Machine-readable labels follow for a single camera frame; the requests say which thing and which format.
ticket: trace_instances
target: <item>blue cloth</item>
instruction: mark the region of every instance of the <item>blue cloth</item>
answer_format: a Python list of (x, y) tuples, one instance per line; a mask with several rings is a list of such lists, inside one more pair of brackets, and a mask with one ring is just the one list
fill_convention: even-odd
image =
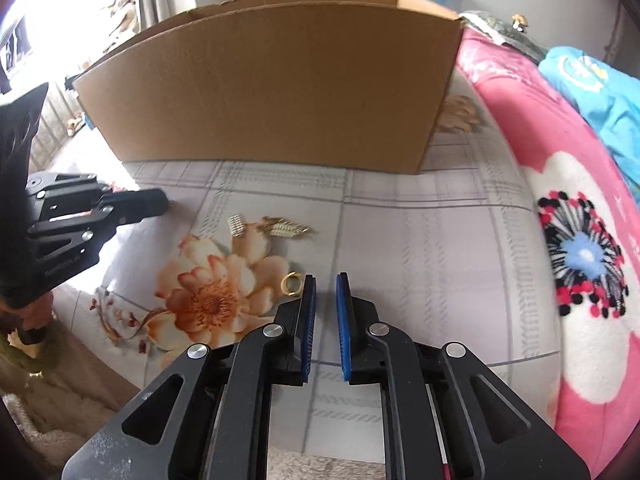
[(569, 46), (538, 69), (600, 136), (640, 206), (640, 81)]

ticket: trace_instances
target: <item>pink blanket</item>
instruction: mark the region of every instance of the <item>pink blanket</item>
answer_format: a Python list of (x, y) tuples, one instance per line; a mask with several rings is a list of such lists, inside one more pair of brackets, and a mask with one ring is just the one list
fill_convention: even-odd
[(593, 130), (521, 54), (467, 30), (458, 68), (538, 200), (556, 278), (556, 431), (595, 478), (640, 418), (640, 211)]

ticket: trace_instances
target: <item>silver screw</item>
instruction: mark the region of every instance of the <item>silver screw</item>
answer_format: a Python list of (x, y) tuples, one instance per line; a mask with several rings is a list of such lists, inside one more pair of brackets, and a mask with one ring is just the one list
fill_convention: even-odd
[(374, 323), (369, 327), (369, 332), (372, 335), (383, 336), (389, 333), (389, 327), (384, 323)]
[(200, 359), (201, 357), (204, 357), (205, 355), (207, 355), (207, 352), (209, 352), (209, 349), (207, 348), (206, 345), (203, 345), (201, 343), (191, 345), (187, 349), (187, 355), (191, 359)]
[(267, 337), (278, 337), (283, 332), (283, 327), (275, 323), (271, 323), (262, 329), (262, 333)]
[(447, 355), (450, 357), (462, 357), (466, 354), (466, 349), (460, 343), (450, 343), (447, 345)]

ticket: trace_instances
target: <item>bedsheet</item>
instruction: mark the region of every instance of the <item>bedsheet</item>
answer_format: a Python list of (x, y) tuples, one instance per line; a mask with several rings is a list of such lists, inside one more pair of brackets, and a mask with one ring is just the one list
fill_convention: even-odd
[[(461, 75), (450, 92), (488, 116)], [(174, 204), (160, 218), (119, 228), (98, 265), (54, 292), (54, 309), (142, 387), (190, 342), (228, 344), (269, 322), (283, 301), (278, 273), (311, 273), (318, 312), (310, 383), (275, 389), (270, 445), (380, 463), (380, 390), (342, 380), (334, 286), (345, 271), (352, 293), (373, 301), (381, 319), (433, 346), (464, 342), (553, 422), (559, 320), (537, 208), (493, 120), (462, 126), (434, 134), (416, 175), (215, 160), (123, 166), (97, 130), (85, 130), (56, 170), (129, 189), (159, 186)], [(242, 243), (229, 231), (233, 214), (251, 224)], [(314, 234), (274, 238), (269, 247), (254, 230), (263, 216)]]
[(556, 279), (556, 431), (595, 477), (640, 418), (640, 211), (593, 130), (524, 56), (465, 31), (457, 65), (537, 200)]

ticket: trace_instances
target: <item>brown cardboard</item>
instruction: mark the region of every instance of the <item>brown cardboard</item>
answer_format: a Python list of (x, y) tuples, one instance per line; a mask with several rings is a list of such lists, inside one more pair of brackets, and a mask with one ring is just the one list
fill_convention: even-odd
[(75, 81), (121, 160), (415, 173), (462, 38), (423, 0), (233, 0), (167, 22)]

